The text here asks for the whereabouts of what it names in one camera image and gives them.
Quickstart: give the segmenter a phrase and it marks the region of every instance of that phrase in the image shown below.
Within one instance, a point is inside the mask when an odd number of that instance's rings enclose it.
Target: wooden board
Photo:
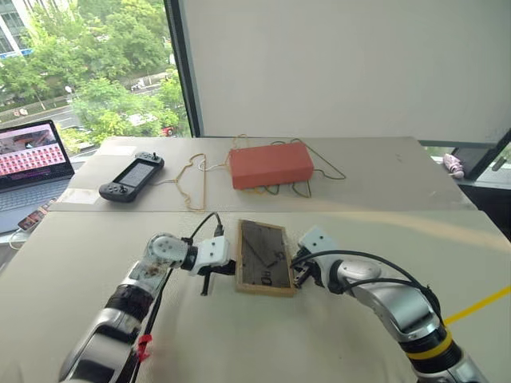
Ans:
[[[236,289],[245,293],[291,297],[295,293],[285,229],[240,220]]]

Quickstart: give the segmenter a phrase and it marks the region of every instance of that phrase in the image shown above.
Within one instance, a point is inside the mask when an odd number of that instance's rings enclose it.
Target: orange box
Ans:
[[[301,142],[232,149],[229,155],[235,189],[307,181],[314,171],[307,147]]]

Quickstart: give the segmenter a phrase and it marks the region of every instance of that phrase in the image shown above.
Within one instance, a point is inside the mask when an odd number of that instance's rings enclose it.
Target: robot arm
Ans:
[[[129,382],[139,358],[134,344],[142,321],[172,269],[205,275],[207,281],[211,272],[233,274],[233,261],[229,262],[228,242],[223,235],[196,247],[190,242],[165,233],[149,240],[142,260],[135,263],[66,358],[59,381]]]
[[[411,286],[408,279],[373,261],[342,259],[339,254],[312,257],[312,253],[339,248],[317,227],[306,233],[299,245],[293,264],[302,266],[295,283],[303,282],[303,277],[311,273],[316,284],[334,294],[346,292],[370,307],[406,353],[421,383],[487,383],[470,357],[453,341],[424,291]],[[308,259],[314,263],[305,266]],[[398,279],[405,284],[369,282],[377,278]]]

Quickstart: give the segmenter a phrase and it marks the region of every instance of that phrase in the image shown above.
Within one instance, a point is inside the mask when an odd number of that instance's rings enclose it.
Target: building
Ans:
[[[43,9],[62,10],[69,6],[69,0],[0,0],[0,58],[32,52],[22,41],[22,34],[37,4]]]

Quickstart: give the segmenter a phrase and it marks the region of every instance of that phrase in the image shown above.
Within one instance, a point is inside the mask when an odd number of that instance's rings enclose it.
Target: white paper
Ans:
[[[92,205],[98,198],[99,192],[97,190],[68,188],[62,193],[57,202]]]
[[[100,147],[96,155],[98,156],[131,156],[135,152],[136,146],[102,146]]]

